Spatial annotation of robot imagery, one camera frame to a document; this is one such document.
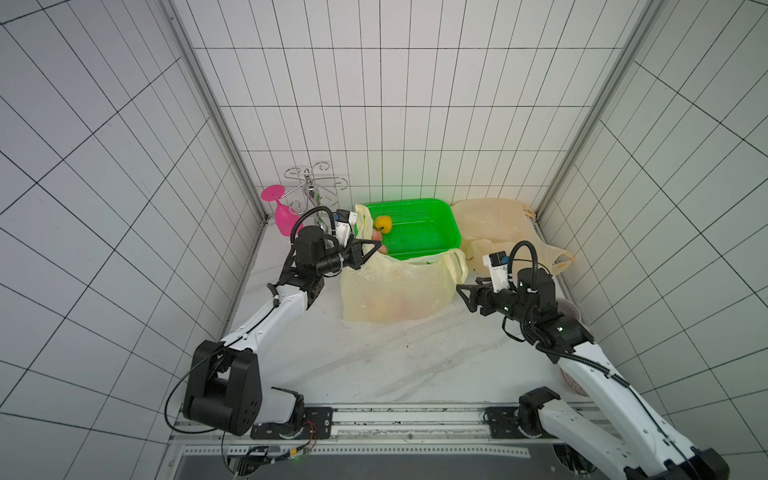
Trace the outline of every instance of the table surface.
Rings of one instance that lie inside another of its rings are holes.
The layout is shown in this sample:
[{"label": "table surface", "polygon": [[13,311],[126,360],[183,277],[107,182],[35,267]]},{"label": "table surface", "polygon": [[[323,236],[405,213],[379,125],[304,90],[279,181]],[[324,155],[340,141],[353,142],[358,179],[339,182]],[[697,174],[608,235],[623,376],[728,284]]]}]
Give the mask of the table surface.
[{"label": "table surface", "polygon": [[[289,245],[271,220],[230,328],[271,300],[266,284],[277,280]],[[475,277],[470,271],[467,283]],[[300,392],[307,403],[509,403],[539,386],[568,402],[589,401],[547,356],[504,335],[500,315],[470,313],[458,294],[426,319],[346,321],[339,278],[326,279],[312,307],[258,352],[262,382]]]}]

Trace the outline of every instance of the yellow fruit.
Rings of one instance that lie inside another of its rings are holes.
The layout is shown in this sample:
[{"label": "yellow fruit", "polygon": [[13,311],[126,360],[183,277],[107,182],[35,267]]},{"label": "yellow fruit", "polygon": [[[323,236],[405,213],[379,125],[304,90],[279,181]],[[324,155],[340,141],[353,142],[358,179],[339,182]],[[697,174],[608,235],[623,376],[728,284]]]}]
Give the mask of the yellow fruit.
[{"label": "yellow fruit", "polygon": [[381,233],[389,233],[392,231],[392,219],[386,215],[376,217],[376,220],[373,221],[373,228]]}]

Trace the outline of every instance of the bag handle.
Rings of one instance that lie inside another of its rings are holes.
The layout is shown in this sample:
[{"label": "bag handle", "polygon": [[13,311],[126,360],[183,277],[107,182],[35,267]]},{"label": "bag handle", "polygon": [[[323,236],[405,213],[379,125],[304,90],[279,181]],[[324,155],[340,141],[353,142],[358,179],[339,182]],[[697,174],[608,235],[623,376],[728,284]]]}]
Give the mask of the bag handle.
[{"label": "bag handle", "polygon": [[451,278],[456,285],[467,280],[469,270],[464,252],[458,248],[448,250],[442,254],[441,260],[445,261],[445,266],[448,268],[448,272],[451,274]]},{"label": "bag handle", "polygon": [[563,270],[568,268],[574,262],[575,255],[569,252],[568,250],[552,247],[552,245],[550,245],[549,247],[551,248],[550,253],[553,255],[555,262],[557,262],[558,258],[560,257],[567,257],[566,260],[552,264],[552,269],[550,270],[550,273],[552,274],[552,276],[554,276],[554,275],[558,275],[559,273],[562,273]]}]

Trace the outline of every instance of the yellow plastic bag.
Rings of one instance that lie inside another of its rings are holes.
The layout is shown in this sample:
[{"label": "yellow plastic bag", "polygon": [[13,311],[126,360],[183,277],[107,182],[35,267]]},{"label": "yellow plastic bag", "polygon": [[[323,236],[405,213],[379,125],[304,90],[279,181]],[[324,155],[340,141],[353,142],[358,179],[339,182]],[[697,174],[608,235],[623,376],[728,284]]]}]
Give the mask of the yellow plastic bag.
[{"label": "yellow plastic bag", "polygon": [[[357,237],[370,239],[373,220],[356,205]],[[365,246],[364,251],[372,247]],[[456,285],[467,279],[464,253],[458,248],[427,257],[396,260],[374,253],[360,270],[345,268],[341,297],[345,320],[395,322],[437,313],[453,299]]]},{"label": "yellow plastic bag", "polygon": [[[458,231],[462,233],[461,249],[466,255],[467,265],[481,276],[488,276],[488,267],[482,264],[482,257],[504,250],[510,253],[521,240],[533,243],[540,265],[557,275],[568,268],[573,253],[547,245],[536,234],[531,220],[536,213],[520,201],[508,198],[473,198],[458,202],[451,207]],[[512,273],[531,266],[531,254],[521,248],[512,264]]]}]

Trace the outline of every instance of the black bracket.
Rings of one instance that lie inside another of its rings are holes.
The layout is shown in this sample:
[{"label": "black bracket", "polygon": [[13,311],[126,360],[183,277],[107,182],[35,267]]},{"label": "black bracket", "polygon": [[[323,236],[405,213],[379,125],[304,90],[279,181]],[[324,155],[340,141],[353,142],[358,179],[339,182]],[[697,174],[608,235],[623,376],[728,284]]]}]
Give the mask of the black bracket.
[{"label": "black bracket", "polygon": [[[531,438],[519,428],[518,407],[488,407],[483,414],[483,420],[491,428],[492,439],[522,440]],[[553,439],[554,437],[543,432],[537,438]]]},{"label": "black bracket", "polygon": [[331,427],[333,426],[333,408],[304,407],[304,417],[298,430],[291,424],[263,423],[253,426],[250,430],[250,437],[254,440],[309,440],[312,429],[309,425],[304,425],[307,421],[315,424],[316,439],[328,439],[331,436]]}]

